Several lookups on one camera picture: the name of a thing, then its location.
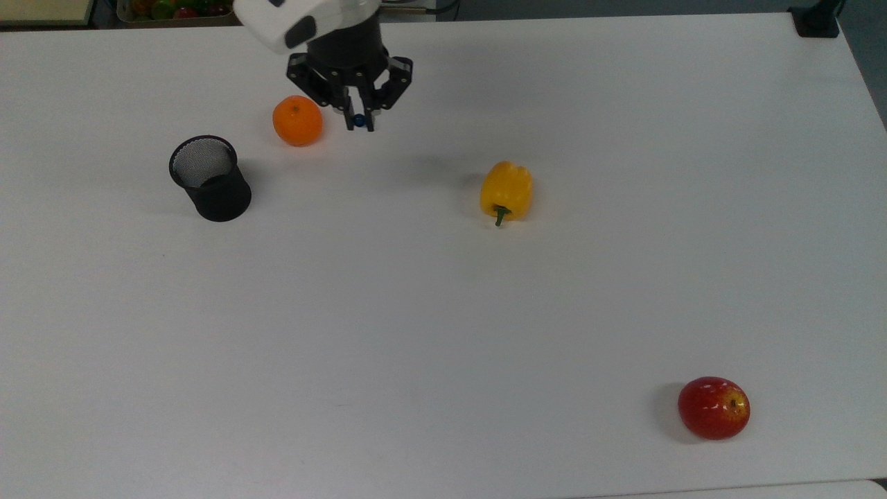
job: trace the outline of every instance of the fruit basket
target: fruit basket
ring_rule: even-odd
[[[231,0],[120,0],[117,17],[127,28],[240,25]]]

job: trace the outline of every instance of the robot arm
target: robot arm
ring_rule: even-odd
[[[412,61],[389,57],[379,27],[380,0],[235,0],[234,11],[250,32],[278,53],[294,53],[287,77],[319,106],[333,106],[354,130],[349,88],[357,88],[365,124],[373,112],[390,109],[412,81]],[[388,71],[379,89],[375,82]]]

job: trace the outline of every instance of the black mesh cup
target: black mesh cup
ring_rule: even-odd
[[[187,139],[169,158],[169,175],[207,220],[227,222],[247,210],[253,198],[227,140],[212,135]]]

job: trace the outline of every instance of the white table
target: white table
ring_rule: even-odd
[[[884,499],[887,497],[887,492],[873,481],[847,481],[617,497],[619,499]]]
[[[244,28],[0,35],[0,495],[552,498],[887,475],[887,135],[788,14],[385,25],[284,146]],[[254,200],[198,217],[181,141]],[[527,220],[476,206],[502,159]],[[677,390],[751,397],[728,442]]]

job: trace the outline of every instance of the yellow bell pepper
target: yellow bell pepper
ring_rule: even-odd
[[[502,219],[523,218],[532,202],[533,177],[510,161],[496,163],[481,186],[481,210],[496,217],[496,226]]]

